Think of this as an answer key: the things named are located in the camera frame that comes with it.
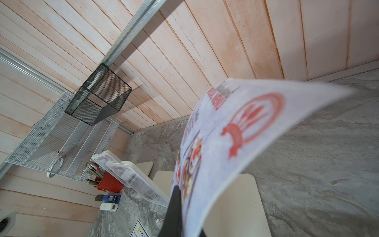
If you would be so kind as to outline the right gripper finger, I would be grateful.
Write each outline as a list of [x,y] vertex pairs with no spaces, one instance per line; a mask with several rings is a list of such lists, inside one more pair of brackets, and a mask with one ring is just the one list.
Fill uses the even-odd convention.
[[158,237],[181,237],[182,235],[182,201],[178,185],[173,188],[165,220]]

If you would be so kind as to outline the pink menu sheet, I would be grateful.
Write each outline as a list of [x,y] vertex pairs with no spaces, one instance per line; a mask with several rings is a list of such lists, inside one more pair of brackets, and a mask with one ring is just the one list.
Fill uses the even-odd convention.
[[233,79],[209,88],[187,122],[172,191],[181,192],[179,235],[198,237],[222,192],[289,129],[354,93],[326,83]]

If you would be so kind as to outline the blue white stapler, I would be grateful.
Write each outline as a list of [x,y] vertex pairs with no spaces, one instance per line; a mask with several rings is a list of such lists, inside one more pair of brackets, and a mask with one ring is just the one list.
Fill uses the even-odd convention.
[[116,212],[120,202],[121,195],[97,195],[95,200],[101,202],[100,210]]

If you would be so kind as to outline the red pencil cup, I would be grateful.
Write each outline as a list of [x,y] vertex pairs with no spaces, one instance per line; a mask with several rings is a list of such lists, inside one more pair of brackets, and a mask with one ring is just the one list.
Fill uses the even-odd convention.
[[92,175],[94,178],[85,178],[85,181],[89,185],[92,185],[97,190],[104,192],[120,193],[124,185],[114,178],[107,171],[104,171],[98,164],[95,162],[88,162],[86,164],[85,172]]

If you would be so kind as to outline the black mesh wall basket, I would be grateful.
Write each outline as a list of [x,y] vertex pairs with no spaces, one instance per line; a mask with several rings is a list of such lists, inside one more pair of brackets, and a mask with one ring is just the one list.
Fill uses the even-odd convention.
[[118,113],[131,92],[132,87],[102,63],[78,89],[65,113],[95,125]]

